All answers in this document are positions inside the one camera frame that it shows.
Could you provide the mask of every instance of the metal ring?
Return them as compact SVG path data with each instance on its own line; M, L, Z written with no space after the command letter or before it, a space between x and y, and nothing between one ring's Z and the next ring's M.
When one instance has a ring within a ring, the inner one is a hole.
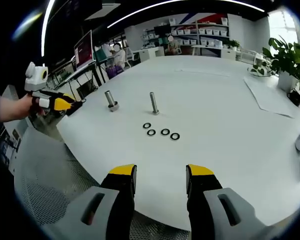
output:
M150 122L146 122L145 124L143 124L142 126L144 129L148 129L151 127L151 123Z
M173 140L173 141L177 141L179 138L180 138L179 133L174 132L170 135L170 139Z
M156 130L150 129L149 131L146 132L146 134L147 134L149 137L152 137L153 135L156 134Z
M164 128L164 129L161 130L161 135L167 136L169 134L170 134L170 130L168 128Z

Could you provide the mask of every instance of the white cabinet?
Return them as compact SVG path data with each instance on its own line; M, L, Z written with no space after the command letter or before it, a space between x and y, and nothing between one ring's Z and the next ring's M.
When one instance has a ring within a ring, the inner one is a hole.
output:
M142 63L142 62L152 59L152 58L164 56L165 50L162 46L151 47L151 48L140 50L139 55L140 55L140 61Z
M230 59L230 60L236 60L236 52L231 49L223 48L221 49L221 58L222 59Z

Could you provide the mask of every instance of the metal rod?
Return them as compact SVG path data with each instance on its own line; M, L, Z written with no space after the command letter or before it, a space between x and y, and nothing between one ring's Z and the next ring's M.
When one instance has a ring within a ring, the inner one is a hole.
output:
M104 94L105 94L106 99L108 100L109 105L111 107L114 106L116 103L115 103L114 98L112 97L111 92L110 91L106 91Z
M157 108L156 98L155 98L155 94L153 92L150 92L150 98L151 98L151 103L152 103L152 108L153 108L152 113L157 115L159 113L159 110Z

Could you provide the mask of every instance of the computer monitor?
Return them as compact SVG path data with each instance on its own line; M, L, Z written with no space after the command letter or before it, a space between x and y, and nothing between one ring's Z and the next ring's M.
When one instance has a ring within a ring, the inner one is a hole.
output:
M159 37L164 37L164 36L166 36L166 34L171 33L171 26L170 26L170 24L162 25L162 26L155 26L154 33L156 35L159 35Z
M74 56L77 68L94 59L91 30L74 45Z

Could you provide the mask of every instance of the ceiling light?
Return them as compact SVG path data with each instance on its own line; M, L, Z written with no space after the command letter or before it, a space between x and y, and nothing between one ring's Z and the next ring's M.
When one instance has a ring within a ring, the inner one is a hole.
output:
M42 15L42 12L34 11L30 13L17 27L12 35L12 39L15 41L17 40L22 34L24 34L31 25Z
M230 2L230 3L234 3L234 4L241 4L241 5L244 5L244 6L247 6L249 8L253 8L253 9L256 9L260 12L265 12L265 10L261 9L261 8L258 8L256 6L252 6L250 4L247 4L247 3L244 3L244 2L241 2L241 1L234 1L234 0L218 0L218 1L224 1L224 2Z
M47 25L48 25L48 19L52 10L52 7L55 3L55 0L50 0L48 3L48 6L45 10L45 15L43 19L43 25L42 25L42 33L41 33L41 57L45 55L45 38L46 38L46 31L47 31Z
M151 6L147 6L145 8L142 8L142 9L138 10L138 11L130 13L129 15L124 16L123 18L120 18L118 21L115 21L114 23L110 24L107 28L111 28L113 25L121 22L122 20L124 20L124 19L126 19L128 17L131 17L134 14L140 13L140 12L142 12L144 10L147 10L147 9L150 9L150 8L153 8L153 7L156 7L156 6L160 6L160 5L163 5L163 4L169 4L169 3L179 2L179 1L185 1L185 0L170 0L170 1L160 2L160 3L157 3L157 4L151 5Z

